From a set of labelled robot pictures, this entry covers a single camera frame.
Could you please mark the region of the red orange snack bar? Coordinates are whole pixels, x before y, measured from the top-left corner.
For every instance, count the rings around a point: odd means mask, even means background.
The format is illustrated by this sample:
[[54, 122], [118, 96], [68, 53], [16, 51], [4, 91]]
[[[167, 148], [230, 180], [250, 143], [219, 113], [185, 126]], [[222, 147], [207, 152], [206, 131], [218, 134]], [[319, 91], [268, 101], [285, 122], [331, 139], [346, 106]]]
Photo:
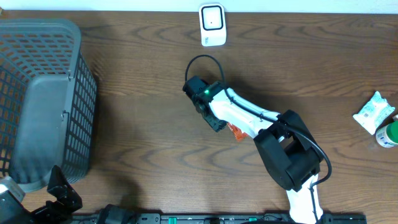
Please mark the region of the red orange snack bar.
[[234, 134], [235, 139], [238, 142], [243, 141], [245, 138], [248, 137], [248, 134], [243, 132], [241, 129], [239, 129], [237, 126], [231, 124], [231, 123], [227, 123], [229, 129], [232, 131], [232, 133]]

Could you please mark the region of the teal wet wipes pack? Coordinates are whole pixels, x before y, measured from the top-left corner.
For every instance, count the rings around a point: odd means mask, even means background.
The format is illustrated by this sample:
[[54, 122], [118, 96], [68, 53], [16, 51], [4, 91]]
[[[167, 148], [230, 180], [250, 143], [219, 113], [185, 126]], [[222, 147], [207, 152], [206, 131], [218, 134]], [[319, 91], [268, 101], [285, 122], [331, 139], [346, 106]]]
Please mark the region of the teal wet wipes pack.
[[357, 121], [370, 135], [375, 134], [376, 129], [384, 120], [394, 112], [395, 108], [376, 91], [371, 99], [353, 115]]

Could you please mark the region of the green lid jar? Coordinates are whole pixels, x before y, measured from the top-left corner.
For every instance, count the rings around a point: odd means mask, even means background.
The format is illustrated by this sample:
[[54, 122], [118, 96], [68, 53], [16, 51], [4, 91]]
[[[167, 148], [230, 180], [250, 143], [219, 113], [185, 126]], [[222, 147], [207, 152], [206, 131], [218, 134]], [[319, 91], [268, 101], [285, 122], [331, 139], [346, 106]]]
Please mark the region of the green lid jar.
[[376, 132], [377, 143], [386, 148], [397, 146], [397, 121], [390, 123]]

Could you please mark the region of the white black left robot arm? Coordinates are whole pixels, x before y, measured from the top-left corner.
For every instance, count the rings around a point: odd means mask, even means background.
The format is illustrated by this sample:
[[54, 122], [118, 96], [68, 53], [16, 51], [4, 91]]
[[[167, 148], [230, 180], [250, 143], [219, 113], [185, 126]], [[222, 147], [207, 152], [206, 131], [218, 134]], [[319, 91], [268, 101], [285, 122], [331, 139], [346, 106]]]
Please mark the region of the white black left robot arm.
[[56, 201], [47, 201], [44, 206], [34, 210], [30, 214], [35, 223], [120, 223], [128, 224], [137, 222], [137, 215], [115, 205], [107, 205], [100, 210], [94, 218], [78, 218], [73, 213], [83, 207], [81, 197], [68, 183], [59, 166], [53, 166], [47, 192], [56, 198]]

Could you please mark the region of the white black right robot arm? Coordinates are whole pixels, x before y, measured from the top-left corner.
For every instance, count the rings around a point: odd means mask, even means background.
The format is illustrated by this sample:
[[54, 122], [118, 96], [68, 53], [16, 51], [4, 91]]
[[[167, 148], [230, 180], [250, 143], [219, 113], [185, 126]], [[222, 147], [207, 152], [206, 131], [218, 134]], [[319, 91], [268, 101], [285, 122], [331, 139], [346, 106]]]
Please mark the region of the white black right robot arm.
[[209, 84], [198, 76], [185, 81], [183, 92], [214, 131], [229, 127], [236, 138], [253, 139], [269, 175], [287, 192], [293, 221], [320, 221], [323, 210], [314, 184], [322, 157], [297, 113], [265, 110], [221, 82]]

